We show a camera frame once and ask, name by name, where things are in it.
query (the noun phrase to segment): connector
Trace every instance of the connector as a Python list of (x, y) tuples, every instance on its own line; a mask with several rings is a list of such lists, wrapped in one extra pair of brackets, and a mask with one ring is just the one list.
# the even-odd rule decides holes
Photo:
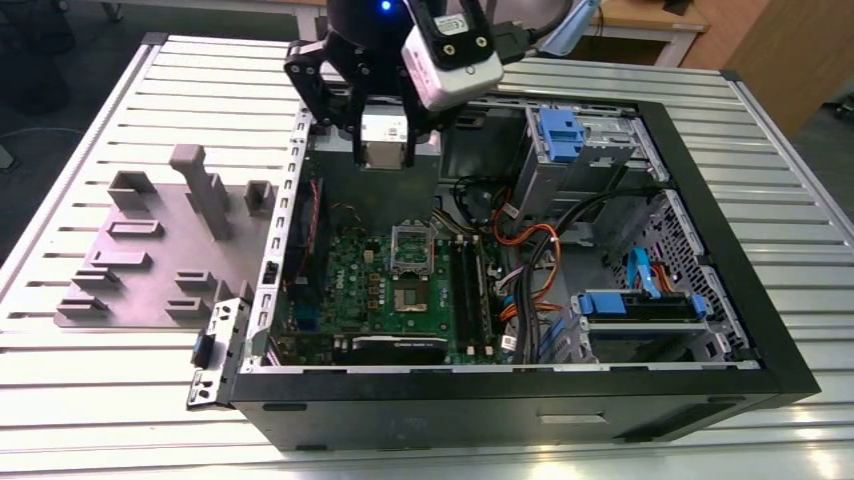
[(495, 41), (495, 52), (501, 60), (501, 65), (508, 65), (521, 60), (533, 45), (531, 31), (513, 22), (504, 22), (492, 26), (492, 40)]

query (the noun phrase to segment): metal block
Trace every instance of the metal block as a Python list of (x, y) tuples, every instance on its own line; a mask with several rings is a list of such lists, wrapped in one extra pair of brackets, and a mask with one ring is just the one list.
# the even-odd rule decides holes
[(233, 293), (230, 293), (230, 289), (228, 288), (228, 284), (221, 280), (216, 282), (216, 290), (213, 292), (213, 303), (222, 302), (230, 298), (233, 298)]
[(121, 281), (108, 268), (82, 268), (70, 277), (70, 281), (82, 290), (116, 289)]
[(276, 201), (276, 191), (272, 188), (272, 184), (266, 180), (248, 182), (245, 184), (242, 201), (245, 202), (249, 215), (269, 216), (273, 202)]
[(202, 320), (210, 316), (210, 307), (198, 297), (166, 300), (165, 313), (174, 320)]
[(174, 275), (174, 284), (186, 292), (197, 292), (213, 289), (216, 279), (209, 271), (178, 271)]
[(96, 267), (148, 269), (152, 260), (148, 252), (97, 251), (89, 263)]
[(204, 147), (201, 145), (174, 145), (169, 166), (186, 180), (193, 205), (210, 230), (214, 240), (230, 238), (230, 225), (222, 207), (222, 191), (216, 187), (217, 179), (209, 178), (204, 171)]
[(104, 319), (109, 314), (109, 308), (97, 298), (81, 296), (65, 298), (56, 307), (56, 311), (68, 318)]
[(162, 225), (156, 220), (124, 220), (112, 222), (106, 233), (113, 237), (161, 237)]
[(142, 193), (156, 193), (145, 172), (118, 172), (113, 177), (106, 193), (120, 210), (146, 210)]

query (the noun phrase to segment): blue plastic clip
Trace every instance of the blue plastic clip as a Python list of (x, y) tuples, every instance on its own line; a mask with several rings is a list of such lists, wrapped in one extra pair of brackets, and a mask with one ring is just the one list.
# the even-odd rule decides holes
[(541, 108), (537, 129), (548, 145), (549, 160), (572, 163), (584, 148), (584, 127), (577, 123), (572, 111)]
[(693, 310), (696, 311), (696, 318), (704, 318), (705, 315), (708, 315), (708, 311), (705, 310), (704, 297), (696, 293), (691, 295), (691, 304), (693, 305)]
[(581, 309), (581, 315), (589, 315), (592, 313), (592, 300), (588, 295), (577, 296), (577, 306)]
[(604, 315), (625, 315), (625, 303), (617, 292), (591, 292), (593, 311)]

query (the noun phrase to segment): floor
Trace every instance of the floor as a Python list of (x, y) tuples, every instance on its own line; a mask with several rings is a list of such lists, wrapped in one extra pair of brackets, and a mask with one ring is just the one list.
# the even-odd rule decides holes
[[(286, 16), (125, 6), (124, 21), (112, 24), (97, 3), (72, 2), (70, 6), (66, 18), (77, 48), (56, 58), (72, 91), (69, 105), (38, 117), (0, 106), (0, 145), (17, 160), (10, 169), (0, 170), (0, 263), (80, 139), (72, 130), (88, 128), (145, 32), (260, 40), (296, 37), (294, 21)], [(32, 130), (5, 136), (37, 127), (69, 130)], [(821, 110), (793, 143), (844, 212), (854, 216), (854, 189), (848, 188), (854, 184), (854, 122), (843, 123), (832, 118), (829, 110)]]

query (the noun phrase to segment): motherboard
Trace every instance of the motherboard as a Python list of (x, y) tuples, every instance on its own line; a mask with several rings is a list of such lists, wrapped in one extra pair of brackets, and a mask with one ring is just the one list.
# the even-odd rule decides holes
[(500, 360), (479, 239), (436, 239), (417, 223), (390, 235), (348, 229), (329, 243), (322, 300), (290, 305), (281, 364)]

